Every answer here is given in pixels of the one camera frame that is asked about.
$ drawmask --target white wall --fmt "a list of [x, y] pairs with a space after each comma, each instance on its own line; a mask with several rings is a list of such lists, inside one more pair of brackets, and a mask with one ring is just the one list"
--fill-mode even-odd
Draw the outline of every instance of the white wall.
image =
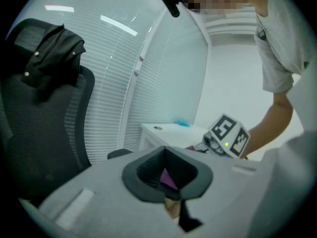
[[[222, 113], [241, 121], [246, 129], [257, 125], [272, 104], [272, 93], [262, 90], [262, 61], [252, 36], [218, 35], [212, 40], [211, 66], [206, 70], [195, 125], [210, 126]], [[303, 132], [294, 112], [290, 125], [274, 141], [249, 155], [261, 160], [266, 150], [280, 147]]]

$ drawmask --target black mesh office chair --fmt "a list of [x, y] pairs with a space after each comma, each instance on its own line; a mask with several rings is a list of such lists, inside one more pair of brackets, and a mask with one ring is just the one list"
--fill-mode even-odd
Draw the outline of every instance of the black mesh office chair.
[[27, 19], [6, 41], [0, 70], [0, 132], [4, 159], [18, 196], [43, 200], [91, 164], [84, 143], [84, 121], [95, 84], [93, 73], [79, 65], [77, 82], [61, 84], [49, 95], [21, 82], [25, 66], [51, 27]]

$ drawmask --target black jacket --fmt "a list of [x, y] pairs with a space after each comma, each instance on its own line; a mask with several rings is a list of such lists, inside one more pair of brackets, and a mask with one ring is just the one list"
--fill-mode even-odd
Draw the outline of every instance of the black jacket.
[[47, 90], [52, 83], [76, 82], [84, 40], [61, 26], [52, 26], [25, 67], [21, 81]]

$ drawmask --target white tabletop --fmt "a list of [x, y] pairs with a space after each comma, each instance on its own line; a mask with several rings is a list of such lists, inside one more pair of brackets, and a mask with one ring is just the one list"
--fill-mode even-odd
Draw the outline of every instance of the white tabletop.
[[[162, 130], [155, 129], [155, 126], [161, 127]], [[203, 135], [208, 131], [206, 128], [195, 125], [185, 127], [175, 123], [142, 124], [141, 127], [162, 145], [180, 148], [186, 148], [200, 143], [203, 139]]]

